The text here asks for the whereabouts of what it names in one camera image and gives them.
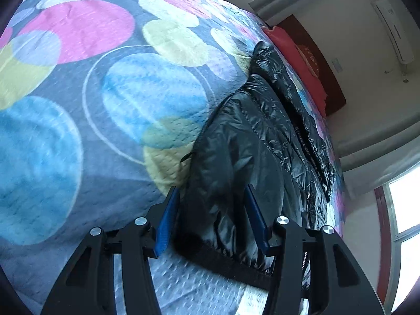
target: wooden headboard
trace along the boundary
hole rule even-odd
[[[324,86],[325,92],[328,95],[325,101],[326,115],[329,116],[346,105],[346,98],[344,97],[344,94],[337,79],[334,76],[333,71],[331,70],[318,46],[315,44],[315,42],[312,40],[308,32],[303,28],[297,18],[294,15],[291,15],[277,26],[284,29],[293,39],[296,45],[305,45],[314,55],[319,67],[319,79]]]

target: white air conditioner unit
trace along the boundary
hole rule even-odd
[[[414,54],[394,8],[388,0],[377,1],[373,5],[385,25],[398,60],[401,64],[410,64],[414,61]]]

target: window pane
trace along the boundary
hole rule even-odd
[[[420,167],[389,184],[399,233],[420,223],[419,187]]]
[[[392,311],[404,301],[420,276],[420,234],[401,243],[401,269]]]

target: polka dot bedspread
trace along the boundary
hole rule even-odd
[[[222,0],[22,2],[0,37],[0,264],[34,314],[90,228],[123,227],[184,183],[181,159],[269,41],[260,26]],[[286,65],[335,162],[325,121]],[[342,233],[337,172],[328,223]],[[245,295],[265,297],[171,248],[150,266],[163,314],[239,314]],[[125,314],[120,269],[117,256]]]

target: puffer jacket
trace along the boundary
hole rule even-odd
[[[306,228],[325,225],[333,166],[272,45],[257,44],[248,81],[213,113],[191,158],[175,244],[196,263],[267,286],[273,258],[257,248],[243,205],[250,183],[267,224],[283,215]]]

